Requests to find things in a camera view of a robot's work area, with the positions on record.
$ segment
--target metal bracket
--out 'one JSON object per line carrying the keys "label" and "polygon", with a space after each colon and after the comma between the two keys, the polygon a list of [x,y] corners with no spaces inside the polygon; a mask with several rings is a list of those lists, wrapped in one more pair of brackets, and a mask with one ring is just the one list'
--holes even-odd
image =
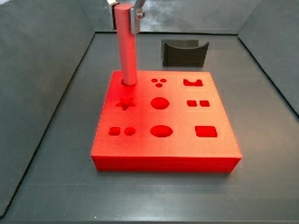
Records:
{"label": "metal bracket", "polygon": [[105,0],[103,1],[103,7],[109,16],[109,23],[110,23],[110,27],[111,29],[117,29],[117,18],[115,18],[115,6],[119,4],[119,2],[117,0]]}
{"label": "metal bracket", "polygon": [[138,34],[141,32],[141,20],[146,17],[146,12],[143,10],[143,6],[146,4],[146,0],[137,0],[135,7],[131,9],[131,32],[133,34]]}

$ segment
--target small circular hole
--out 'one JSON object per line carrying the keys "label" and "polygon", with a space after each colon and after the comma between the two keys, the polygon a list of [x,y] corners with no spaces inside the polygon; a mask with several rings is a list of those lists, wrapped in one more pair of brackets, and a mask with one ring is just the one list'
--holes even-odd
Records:
{"label": "small circular hole", "polygon": [[155,109],[167,109],[170,106],[170,102],[163,97],[157,97],[151,101],[151,105]]}
{"label": "small circular hole", "polygon": [[133,136],[137,133],[137,129],[135,128],[126,128],[126,135],[127,136]]}

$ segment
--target star-shaped hole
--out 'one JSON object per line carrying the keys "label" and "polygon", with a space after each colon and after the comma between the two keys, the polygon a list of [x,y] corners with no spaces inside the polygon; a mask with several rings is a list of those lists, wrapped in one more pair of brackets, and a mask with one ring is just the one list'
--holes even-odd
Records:
{"label": "star-shaped hole", "polygon": [[117,106],[122,107],[123,110],[127,110],[130,107],[134,107],[134,98],[121,98]]}

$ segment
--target rectangular hole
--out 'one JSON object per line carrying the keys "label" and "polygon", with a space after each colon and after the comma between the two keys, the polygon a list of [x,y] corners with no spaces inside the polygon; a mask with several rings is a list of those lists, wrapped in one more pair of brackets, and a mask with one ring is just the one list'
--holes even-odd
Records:
{"label": "rectangular hole", "polygon": [[214,126],[195,126],[198,137],[218,137],[218,131]]}

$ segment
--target shape-shaped hole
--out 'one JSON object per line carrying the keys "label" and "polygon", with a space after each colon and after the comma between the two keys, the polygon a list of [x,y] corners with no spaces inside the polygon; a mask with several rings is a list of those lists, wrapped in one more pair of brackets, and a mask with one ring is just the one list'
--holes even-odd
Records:
{"label": "shape-shaped hole", "polygon": [[170,106],[170,102],[163,97],[157,97],[151,101],[151,105],[155,109],[167,109]]}
{"label": "shape-shaped hole", "polygon": [[202,80],[197,80],[197,81],[189,81],[189,80],[183,80],[183,85],[186,87],[202,87],[203,84],[202,84]]}
{"label": "shape-shaped hole", "polygon": [[195,126],[198,137],[217,137],[218,131],[214,126]]}
{"label": "shape-shaped hole", "polygon": [[202,107],[209,107],[211,103],[209,101],[201,101],[201,106]]}
{"label": "shape-shaped hole", "polygon": [[127,110],[130,107],[134,107],[134,98],[121,98],[117,106],[123,108],[123,110]]}
{"label": "shape-shaped hole", "polygon": [[137,129],[135,128],[126,128],[126,135],[127,136],[133,136],[137,133]]}
{"label": "shape-shaped hole", "polygon": [[151,128],[151,134],[155,137],[169,137],[174,133],[174,130],[166,125],[157,125]]}
{"label": "shape-shaped hole", "polygon": [[198,102],[197,101],[187,101],[187,105],[190,107],[198,107]]}
{"label": "shape-shaped hole", "polygon": [[111,127],[110,131],[109,131],[109,134],[111,136],[119,136],[121,135],[121,128],[119,127]]}

